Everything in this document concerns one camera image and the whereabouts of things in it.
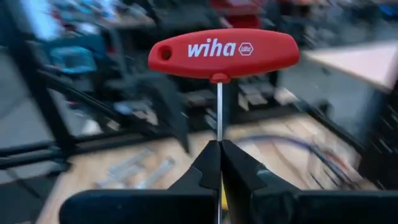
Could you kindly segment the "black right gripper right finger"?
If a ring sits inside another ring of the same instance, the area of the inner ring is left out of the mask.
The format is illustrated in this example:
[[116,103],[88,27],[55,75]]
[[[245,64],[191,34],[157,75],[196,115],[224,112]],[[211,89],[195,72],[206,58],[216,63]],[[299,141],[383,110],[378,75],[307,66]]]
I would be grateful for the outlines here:
[[221,168],[232,223],[397,224],[397,192],[300,190],[229,140]]

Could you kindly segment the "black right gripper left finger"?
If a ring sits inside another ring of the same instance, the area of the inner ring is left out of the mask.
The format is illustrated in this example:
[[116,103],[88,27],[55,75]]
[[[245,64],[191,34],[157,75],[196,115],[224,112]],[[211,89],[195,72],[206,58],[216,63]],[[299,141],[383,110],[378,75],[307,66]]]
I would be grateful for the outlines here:
[[62,204],[69,224],[217,224],[220,221],[220,144],[209,141],[168,189],[86,190]]

